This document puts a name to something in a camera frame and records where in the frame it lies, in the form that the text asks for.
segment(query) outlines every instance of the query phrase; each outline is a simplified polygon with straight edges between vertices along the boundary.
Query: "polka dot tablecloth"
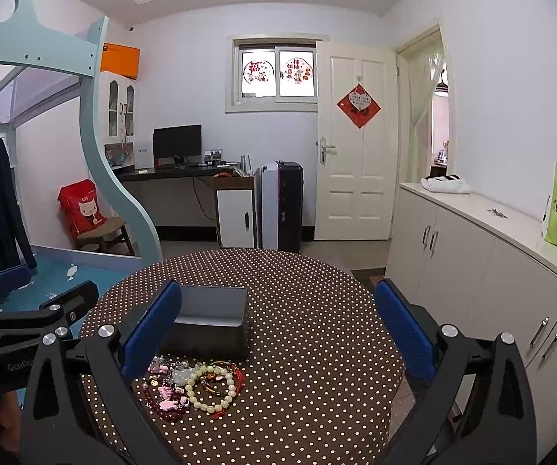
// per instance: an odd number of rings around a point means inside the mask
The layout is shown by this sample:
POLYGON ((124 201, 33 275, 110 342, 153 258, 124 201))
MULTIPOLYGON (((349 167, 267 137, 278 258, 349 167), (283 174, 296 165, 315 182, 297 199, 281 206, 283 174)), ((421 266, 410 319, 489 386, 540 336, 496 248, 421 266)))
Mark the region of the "polka dot tablecloth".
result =
MULTIPOLYGON (((146 409, 185 462, 373 461, 386 444, 391 400, 404 363, 372 295, 350 274, 282 251, 194 253, 138 271, 113 287, 88 314, 81 337, 119 323, 167 278, 242 286, 249 293, 251 349, 247 363, 240 364, 246 380, 228 413, 213 420, 191 404, 181 421, 167 422, 146 409)), ((124 449, 92 378, 85 376, 83 382, 107 439, 124 449)), ((145 407, 142 383, 136 380, 132 388, 145 407)), ((201 401, 215 400, 196 388, 201 401)))

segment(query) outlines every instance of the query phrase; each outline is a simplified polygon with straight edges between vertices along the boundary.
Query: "suitcase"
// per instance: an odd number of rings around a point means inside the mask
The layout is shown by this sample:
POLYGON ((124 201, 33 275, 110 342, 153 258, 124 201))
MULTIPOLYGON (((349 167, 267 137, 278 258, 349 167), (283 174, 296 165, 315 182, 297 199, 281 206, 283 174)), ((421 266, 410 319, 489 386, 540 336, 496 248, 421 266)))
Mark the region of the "suitcase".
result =
POLYGON ((302 166, 269 162, 262 168, 262 246, 298 253, 302 234, 302 166))

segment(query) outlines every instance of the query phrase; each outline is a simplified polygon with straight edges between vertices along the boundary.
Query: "red diamond decoration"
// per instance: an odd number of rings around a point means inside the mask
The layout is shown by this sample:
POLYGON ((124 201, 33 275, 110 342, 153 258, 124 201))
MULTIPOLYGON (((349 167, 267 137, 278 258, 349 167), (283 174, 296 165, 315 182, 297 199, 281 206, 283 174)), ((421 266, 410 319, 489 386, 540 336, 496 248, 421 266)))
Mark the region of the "red diamond decoration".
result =
POLYGON ((337 103, 358 129, 369 122, 381 108, 360 83, 337 103))

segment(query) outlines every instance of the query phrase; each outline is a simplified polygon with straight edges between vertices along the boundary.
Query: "metal screw head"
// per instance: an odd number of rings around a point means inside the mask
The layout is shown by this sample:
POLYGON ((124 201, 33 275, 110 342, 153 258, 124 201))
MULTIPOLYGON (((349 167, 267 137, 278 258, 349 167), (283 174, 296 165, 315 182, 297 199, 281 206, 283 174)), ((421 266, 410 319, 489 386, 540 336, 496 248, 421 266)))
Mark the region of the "metal screw head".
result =
POLYGON ((504 344, 515 343, 515 337, 513 337, 512 334, 509 334, 509 332, 503 332, 502 334, 500 334, 500 339, 502 339, 502 342, 504 344))
POLYGON ((444 334, 447 337, 457 337, 459 331, 457 330, 457 327, 455 327, 454 325, 444 325, 442 326, 442 334, 444 334))
POLYGON ((50 334, 46 334, 44 337, 42 337, 42 343, 46 344, 47 346, 50 346, 56 340, 57 340, 57 336, 55 334, 53 334, 52 332, 50 332, 50 334))
POLYGON ((113 327, 112 325, 108 324, 108 325, 103 325, 102 327, 100 327, 100 329, 98 330, 98 334, 100 334, 100 337, 110 337, 113 335, 113 333, 115 332, 115 327, 113 327))

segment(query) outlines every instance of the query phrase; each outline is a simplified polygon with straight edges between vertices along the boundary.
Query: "open box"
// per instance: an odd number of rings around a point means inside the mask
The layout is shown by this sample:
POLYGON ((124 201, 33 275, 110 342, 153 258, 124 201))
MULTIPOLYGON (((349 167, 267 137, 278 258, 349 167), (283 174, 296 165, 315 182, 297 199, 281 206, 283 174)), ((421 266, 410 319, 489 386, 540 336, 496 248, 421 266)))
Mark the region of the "open box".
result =
POLYGON ((182 309, 161 350, 178 356, 244 360, 248 353, 245 288, 181 285, 182 309))

